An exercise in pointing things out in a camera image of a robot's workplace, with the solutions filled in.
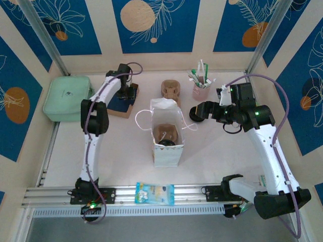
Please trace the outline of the white paper gift bag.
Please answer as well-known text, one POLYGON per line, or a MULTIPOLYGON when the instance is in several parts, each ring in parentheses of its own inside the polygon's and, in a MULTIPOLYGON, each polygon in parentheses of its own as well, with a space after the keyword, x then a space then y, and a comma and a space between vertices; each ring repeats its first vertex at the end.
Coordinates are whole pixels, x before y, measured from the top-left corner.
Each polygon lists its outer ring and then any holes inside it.
POLYGON ((197 124, 186 124, 183 113, 177 103, 172 99, 157 98, 150 100, 150 108, 143 109, 136 113, 135 122, 139 129, 149 131, 152 138, 152 156, 155 167, 177 167, 184 149, 184 129, 197 131, 197 124), (144 129, 140 126, 137 117, 143 112, 150 115, 150 127, 144 129), (153 130, 160 124, 175 125, 178 132, 178 139, 175 146, 163 146, 155 142, 153 130))

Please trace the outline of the pink straw holder cup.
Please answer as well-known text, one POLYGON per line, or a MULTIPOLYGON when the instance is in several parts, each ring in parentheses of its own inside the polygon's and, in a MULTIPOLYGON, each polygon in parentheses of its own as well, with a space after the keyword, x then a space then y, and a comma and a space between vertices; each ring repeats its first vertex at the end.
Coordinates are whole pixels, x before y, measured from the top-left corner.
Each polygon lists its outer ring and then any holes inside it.
POLYGON ((192 97, 196 101, 205 101, 208 97, 210 91, 210 85, 207 84, 206 86, 204 85, 193 85, 193 90, 192 90, 192 97))

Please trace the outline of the stack of blue napkins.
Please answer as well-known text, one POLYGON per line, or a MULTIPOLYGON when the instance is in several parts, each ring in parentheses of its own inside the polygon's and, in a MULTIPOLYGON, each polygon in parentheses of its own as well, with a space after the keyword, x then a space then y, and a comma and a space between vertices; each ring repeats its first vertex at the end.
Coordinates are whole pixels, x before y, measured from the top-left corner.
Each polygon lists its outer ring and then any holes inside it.
POLYGON ((134 104, 134 99, 120 99, 116 94, 109 102, 107 109, 126 113, 130 105, 134 104))

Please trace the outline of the stack of pulp cup carriers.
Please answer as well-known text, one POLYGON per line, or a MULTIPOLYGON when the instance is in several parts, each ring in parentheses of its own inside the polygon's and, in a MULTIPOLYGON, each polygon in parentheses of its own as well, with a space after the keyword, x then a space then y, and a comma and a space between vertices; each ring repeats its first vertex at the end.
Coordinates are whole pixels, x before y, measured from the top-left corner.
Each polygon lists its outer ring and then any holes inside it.
POLYGON ((164 80, 161 83, 162 97, 174 100, 179 107, 181 107, 180 91, 181 86, 177 80, 164 80))

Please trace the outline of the brown cardboard tray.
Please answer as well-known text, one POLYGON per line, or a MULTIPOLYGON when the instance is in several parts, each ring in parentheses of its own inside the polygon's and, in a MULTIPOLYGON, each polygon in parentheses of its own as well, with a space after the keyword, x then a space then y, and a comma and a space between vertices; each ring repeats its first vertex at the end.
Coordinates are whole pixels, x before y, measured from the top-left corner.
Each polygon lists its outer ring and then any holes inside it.
MULTIPOLYGON (((132 83, 130 85, 131 88, 133 88, 133 96, 128 98, 128 99, 134 99, 134 103, 135 103, 135 100, 136 100, 136 97, 137 97, 137 94, 139 93, 139 85, 138 84, 135 84, 135 83, 132 83)), ((112 110, 109 110, 107 109, 107 113, 108 115, 113 115, 113 116, 118 116, 118 117, 121 117, 121 118, 129 118, 130 117, 130 114, 132 112, 132 109, 133 109, 133 105, 130 105, 129 106, 129 109, 126 113, 124 112, 117 112, 117 111, 112 111, 112 110)))

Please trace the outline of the mint green zip pouch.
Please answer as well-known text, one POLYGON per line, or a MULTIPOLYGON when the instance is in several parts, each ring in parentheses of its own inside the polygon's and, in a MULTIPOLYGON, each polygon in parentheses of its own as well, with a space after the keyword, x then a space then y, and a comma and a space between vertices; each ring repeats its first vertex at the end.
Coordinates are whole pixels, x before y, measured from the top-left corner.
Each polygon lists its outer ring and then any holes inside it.
POLYGON ((53 122, 79 122, 81 101, 94 95, 87 76, 64 76, 52 80, 43 113, 53 122))

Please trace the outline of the clear plastic straws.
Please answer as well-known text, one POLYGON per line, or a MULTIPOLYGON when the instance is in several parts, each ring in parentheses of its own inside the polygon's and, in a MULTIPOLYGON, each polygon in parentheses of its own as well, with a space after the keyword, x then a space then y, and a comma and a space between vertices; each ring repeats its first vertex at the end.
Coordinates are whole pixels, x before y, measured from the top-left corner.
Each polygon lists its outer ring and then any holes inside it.
POLYGON ((279 28, 286 12, 288 11, 293 0, 280 0, 278 6, 269 21, 265 32, 263 33, 258 46, 256 47, 251 61, 245 70, 245 73, 251 74, 256 68, 258 62, 262 58, 264 52, 267 50, 272 38, 279 28))

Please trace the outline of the blue snack packet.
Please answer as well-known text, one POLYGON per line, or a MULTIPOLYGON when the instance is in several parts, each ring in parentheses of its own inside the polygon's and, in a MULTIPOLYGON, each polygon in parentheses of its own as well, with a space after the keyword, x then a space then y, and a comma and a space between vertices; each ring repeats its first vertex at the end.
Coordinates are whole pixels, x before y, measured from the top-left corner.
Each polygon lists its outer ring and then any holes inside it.
POLYGON ((137 183, 135 203, 174 206, 175 186, 137 183))

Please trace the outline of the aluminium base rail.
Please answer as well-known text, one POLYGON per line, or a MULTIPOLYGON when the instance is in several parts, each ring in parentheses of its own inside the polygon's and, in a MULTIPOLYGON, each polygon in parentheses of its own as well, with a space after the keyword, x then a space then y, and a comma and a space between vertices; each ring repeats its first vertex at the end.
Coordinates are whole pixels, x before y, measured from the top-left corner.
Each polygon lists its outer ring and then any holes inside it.
MULTIPOLYGON (((206 204, 206 195, 201 191, 205 184, 175 185, 175 205, 206 204)), ((116 189, 114 206, 135 206, 136 186, 113 186, 116 189)), ((71 207, 71 187, 27 188, 21 207, 71 207)))

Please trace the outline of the aluminium frame post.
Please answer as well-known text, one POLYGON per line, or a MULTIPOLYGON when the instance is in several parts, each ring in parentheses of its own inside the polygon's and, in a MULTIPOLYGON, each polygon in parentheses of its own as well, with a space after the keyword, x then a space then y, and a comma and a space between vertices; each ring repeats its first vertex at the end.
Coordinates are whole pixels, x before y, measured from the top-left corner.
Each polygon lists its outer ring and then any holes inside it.
POLYGON ((52 61, 56 64, 59 71, 63 76, 69 76, 70 73, 66 68, 63 60, 61 59, 61 55, 54 44, 51 36, 49 35, 46 27, 44 26, 41 18, 39 17, 38 13, 36 12, 34 6, 32 5, 31 1, 29 0, 17 0, 19 3, 19 7, 22 10, 23 14, 25 15, 26 19, 28 20, 30 26, 32 27, 33 31, 37 35, 38 39, 40 40, 41 44, 45 48, 46 52, 52 59, 52 61))

